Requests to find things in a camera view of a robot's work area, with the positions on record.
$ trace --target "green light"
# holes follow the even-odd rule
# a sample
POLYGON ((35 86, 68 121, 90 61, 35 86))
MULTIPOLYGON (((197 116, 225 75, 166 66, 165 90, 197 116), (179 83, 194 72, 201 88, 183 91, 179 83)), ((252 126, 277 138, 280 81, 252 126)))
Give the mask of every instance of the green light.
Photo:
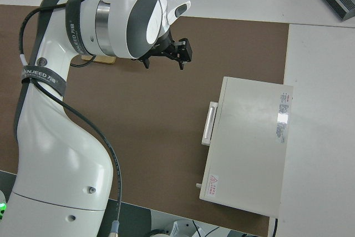
POLYGON ((5 212, 6 209, 6 204, 5 203, 0 203, 0 220, 2 220, 2 216, 5 212))

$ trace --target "white box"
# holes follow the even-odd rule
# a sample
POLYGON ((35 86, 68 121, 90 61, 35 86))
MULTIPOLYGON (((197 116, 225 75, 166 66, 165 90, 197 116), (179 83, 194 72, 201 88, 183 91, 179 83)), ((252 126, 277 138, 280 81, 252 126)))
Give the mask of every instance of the white box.
POLYGON ((224 77, 200 199, 278 217, 292 89, 224 77))

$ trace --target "brown table mat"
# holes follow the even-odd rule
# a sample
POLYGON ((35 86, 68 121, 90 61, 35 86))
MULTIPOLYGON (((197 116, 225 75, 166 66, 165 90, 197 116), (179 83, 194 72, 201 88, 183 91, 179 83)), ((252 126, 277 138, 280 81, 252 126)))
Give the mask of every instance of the brown table mat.
MULTIPOLYGON (((30 10, 0 6, 0 169, 13 173, 18 30, 30 10)), ((35 22, 26 30, 27 57, 35 22)), ((171 31, 175 40, 190 40, 193 59, 185 70, 167 58, 153 58, 149 70, 129 59, 72 68, 65 101, 111 140, 123 172, 123 201, 266 236, 268 217, 200 200, 195 185, 202 182, 208 153, 201 138, 209 102, 218 101, 223 76, 282 83, 288 24, 181 17, 171 31)))

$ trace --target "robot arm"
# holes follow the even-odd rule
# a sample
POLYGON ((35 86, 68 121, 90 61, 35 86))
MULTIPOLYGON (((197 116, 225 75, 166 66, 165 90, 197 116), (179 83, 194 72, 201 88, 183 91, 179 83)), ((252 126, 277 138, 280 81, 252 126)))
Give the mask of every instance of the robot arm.
POLYGON ((175 43, 169 30, 190 2, 43 0, 41 6, 14 124, 18 174, 0 236, 94 237, 113 168, 101 143, 58 104, 70 61, 77 54, 138 59, 146 67, 150 56, 167 56, 179 64, 191 61, 188 40, 175 43))

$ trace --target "silver metal ring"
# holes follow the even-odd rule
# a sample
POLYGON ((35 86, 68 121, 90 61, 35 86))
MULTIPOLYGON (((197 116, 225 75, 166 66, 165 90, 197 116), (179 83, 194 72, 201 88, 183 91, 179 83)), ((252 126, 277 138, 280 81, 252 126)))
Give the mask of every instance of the silver metal ring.
POLYGON ((108 56, 116 57, 116 55, 112 50, 112 46, 109 38, 109 29, 108 29, 109 13, 110 13, 110 4, 107 4, 102 0, 100 0, 96 12, 96 20, 95 20, 96 37, 98 39, 98 43, 101 50, 108 56))

